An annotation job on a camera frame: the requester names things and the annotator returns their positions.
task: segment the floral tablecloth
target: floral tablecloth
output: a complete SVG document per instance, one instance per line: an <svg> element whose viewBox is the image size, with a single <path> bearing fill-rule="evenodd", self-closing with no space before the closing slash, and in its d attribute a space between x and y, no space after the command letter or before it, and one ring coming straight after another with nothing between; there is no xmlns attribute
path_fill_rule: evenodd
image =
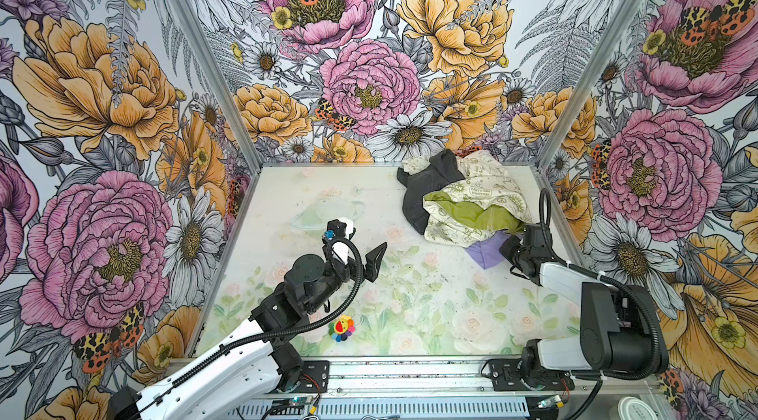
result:
<svg viewBox="0 0 758 420"><path fill-rule="evenodd" d="M528 167L509 173L537 219L539 188ZM355 220L353 237L367 252L386 241L381 274L347 309L355 333L337 343L328 327L300 335L303 356L515 354L532 338L578 332L576 305L508 273L483 270L460 247L424 240L403 217L405 188L396 168L266 168L244 218L195 354L230 333L283 280L300 255L321 254L326 221ZM556 241L559 253L563 247ZM336 307L351 283L331 300ZM314 314L316 320L323 312Z"/></svg>

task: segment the white lid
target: white lid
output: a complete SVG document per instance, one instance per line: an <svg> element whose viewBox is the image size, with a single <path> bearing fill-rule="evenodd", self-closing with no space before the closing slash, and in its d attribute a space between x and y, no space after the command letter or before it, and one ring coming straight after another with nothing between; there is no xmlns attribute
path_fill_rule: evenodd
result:
<svg viewBox="0 0 758 420"><path fill-rule="evenodd" d="M621 420L656 420L655 410L637 397L624 397L619 402Z"/></svg>

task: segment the wall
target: wall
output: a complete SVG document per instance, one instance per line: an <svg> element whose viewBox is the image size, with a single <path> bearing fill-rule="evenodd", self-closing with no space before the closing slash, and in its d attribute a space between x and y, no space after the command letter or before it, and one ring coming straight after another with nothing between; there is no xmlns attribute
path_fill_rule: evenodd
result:
<svg viewBox="0 0 758 420"><path fill-rule="evenodd" d="M160 0L0 0L0 410L185 356L250 170Z"/></svg>
<svg viewBox="0 0 758 420"><path fill-rule="evenodd" d="M263 160L351 162L536 159L621 0L192 1Z"/></svg>
<svg viewBox="0 0 758 420"><path fill-rule="evenodd" d="M547 169L587 264L656 301L683 419L758 418L758 6L730 1L648 0L598 77L591 150Z"/></svg>

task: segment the orange flower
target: orange flower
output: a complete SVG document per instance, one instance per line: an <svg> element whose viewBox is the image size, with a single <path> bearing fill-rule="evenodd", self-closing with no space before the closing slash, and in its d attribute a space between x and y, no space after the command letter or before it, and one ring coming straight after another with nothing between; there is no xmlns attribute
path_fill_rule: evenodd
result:
<svg viewBox="0 0 758 420"><path fill-rule="evenodd" d="M236 91L233 99L253 142L258 141L258 136L264 136L282 144L287 139L304 136L312 130L308 108L276 86L243 86ZM234 140L228 122L224 132L230 141Z"/></svg>
<svg viewBox="0 0 758 420"><path fill-rule="evenodd" d="M104 420L110 399L110 394L97 387L90 388L86 396L78 388L68 387L27 420Z"/></svg>
<svg viewBox="0 0 758 420"><path fill-rule="evenodd" d="M161 140L179 130L176 91L146 44L130 40L127 75L120 104L114 103L111 43L103 24L85 31L77 22L46 16L26 23L26 34L47 61L15 58L13 83L41 122L48 137L89 137L81 151L89 152L109 133L134 145L137 158L147 160Z"/></svg>
<svg viewBox="0 0 758 420"><path fill-rule="evenodd" d="M139 346L137 358L144 366L132 373L140 384L150 385L163 377L172 358L183 358L189 353L190 338L200 319L200 309L180 306L158 323L155 334Z"/></svg>
<svg viewBox="0 0 758 420"><path fill-rule="evenodd" d="M165 141L161 158L156 162L158 188L172 197L184 194L194 198L205 188L211 203L223 216L226 213L228 184L223 167L223 152L211 138L211 131L199 112L192 113L189 123L183 122L181 138Z"/></svg>
<svg viewBox="0 0 758 420"><path fill-rule="evenodd" d="M464 149L484 135L497 122L497 107L505 87L504 81L474 80L453 73L448 77L435 78L423 93L432 103L441 103L446 108L437 118L438 122L450 121L452 133L447 135L445 147L450 150Z"/></svg>
<svg viewBox="0 0 758 420"><path fill-rule="evenodd" d="M566 216L577 243L581 245L592 224L592 202L590 201L590 182L569 176L555 185L555 197L561 203L563 215Z"/></svg>
<svg viewBox="0 0 758 420"><path fill-rule="evenodd" d="M658 311L669 361L702 379L724 371L721 390L744 396L758 385L758 266L724 236L683 242L685 282L672 287L685 311L676 320Z"/></svg>
<svg viewBox="0 0 758 420"><path fill-rule="evenodd" d="M558 93L549 91L529 99L526 102L529 112L522 112L513 118L513 137L534 142L540 136L550 135L566 104L569 103L573 89L569 86ZM595 140L596 111L597 100L590 96L563 140L563 148L574 159L582 157L589 149L589 144Z"/></svg>
<svg viewBox="0 0 758 420"><path fill-rule="evenodd" d="M487 62L503 56L513 19L513 9L507 8L507 0L500 0L476 18L453 23L476 1L400 0L397 13L413 27L405 35L426 36L431 43L432 71L445 74L456 71L475 77L488 69Z"/></svg>
<svg viewBox="0 0 758 420"><path fill-rule="evenodd" d="M311 161L338 161L341 163L373 162L371 153L359 141L348 140L339 134L324 137L324 148L315 148Z"/></svg>

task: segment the dark gray fabric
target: dark gray fabric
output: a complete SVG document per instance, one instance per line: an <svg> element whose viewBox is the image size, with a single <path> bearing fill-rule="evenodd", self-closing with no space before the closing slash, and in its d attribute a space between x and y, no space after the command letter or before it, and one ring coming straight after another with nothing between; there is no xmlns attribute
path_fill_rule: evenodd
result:
<svg viewBox="0 0 758 420"><path fill-rule="evenodd" d="M397 169L397 180L407 188L403 198L405 219L419 234L423 234L429 223L429 213L424 209L424 195L463 179L465 177L458 170L456 156L448 149L431 157L429 166L417 174L408 174L402 167Z"/></svg>

